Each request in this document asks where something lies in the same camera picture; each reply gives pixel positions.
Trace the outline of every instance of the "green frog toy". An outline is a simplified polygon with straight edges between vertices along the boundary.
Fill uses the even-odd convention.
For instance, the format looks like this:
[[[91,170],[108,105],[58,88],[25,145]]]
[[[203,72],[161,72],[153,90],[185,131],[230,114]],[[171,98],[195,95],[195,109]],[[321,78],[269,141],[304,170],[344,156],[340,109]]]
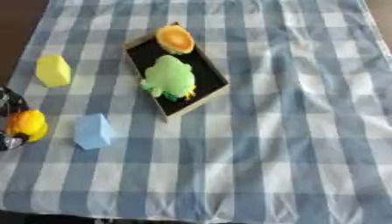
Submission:
[[[158,58],[154,66],[147,68],[145,79],[140,84],[153,97],[163,95],[174,102],[183,97],[189,101],[196,95],[193,92],[196,86],[191,66],[171,55]]]

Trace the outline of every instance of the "round orange object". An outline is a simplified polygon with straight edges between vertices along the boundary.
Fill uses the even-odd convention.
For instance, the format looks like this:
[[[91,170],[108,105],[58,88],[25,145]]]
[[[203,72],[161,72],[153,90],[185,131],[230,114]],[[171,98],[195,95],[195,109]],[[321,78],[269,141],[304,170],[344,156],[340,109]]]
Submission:
[[[44,114],[37,109],[13,114],[7,118],[6,132],[9,135],[24,133],[29,136],[29,142],[35,142],[47,132]]]
[[[170,53],[190,53],[194,40],[186,29],[180,25],[167,25],[157,31],[157,42]]]

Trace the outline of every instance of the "yellow duck toy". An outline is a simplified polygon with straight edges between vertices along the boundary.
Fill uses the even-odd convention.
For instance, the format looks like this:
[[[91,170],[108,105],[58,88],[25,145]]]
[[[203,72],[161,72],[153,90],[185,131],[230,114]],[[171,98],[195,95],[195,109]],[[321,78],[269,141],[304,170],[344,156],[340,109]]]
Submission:
[[[37,109],[18,112],[7,117],[7,135],[19,133],[27,135],[28,142],[35,142],[45,136],[47,123],[44,114]]]

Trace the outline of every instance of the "orange toy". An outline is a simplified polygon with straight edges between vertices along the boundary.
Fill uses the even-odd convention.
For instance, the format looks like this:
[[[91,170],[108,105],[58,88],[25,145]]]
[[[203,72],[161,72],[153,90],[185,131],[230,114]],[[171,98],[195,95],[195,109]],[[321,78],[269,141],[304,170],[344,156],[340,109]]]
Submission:
[[[169,53],[190,53],[194,40],[186,29],[180,25],[167,25],[157,31],[157,42]]]

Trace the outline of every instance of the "blue cube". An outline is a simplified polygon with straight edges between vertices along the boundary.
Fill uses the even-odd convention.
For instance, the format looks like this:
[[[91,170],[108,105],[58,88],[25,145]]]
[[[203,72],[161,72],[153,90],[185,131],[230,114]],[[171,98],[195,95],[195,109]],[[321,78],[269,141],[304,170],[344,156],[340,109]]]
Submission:
[[[73,140],[83,150],[109,146],[112,135],[113,131],[103,114],[85,115],[75,121]]]

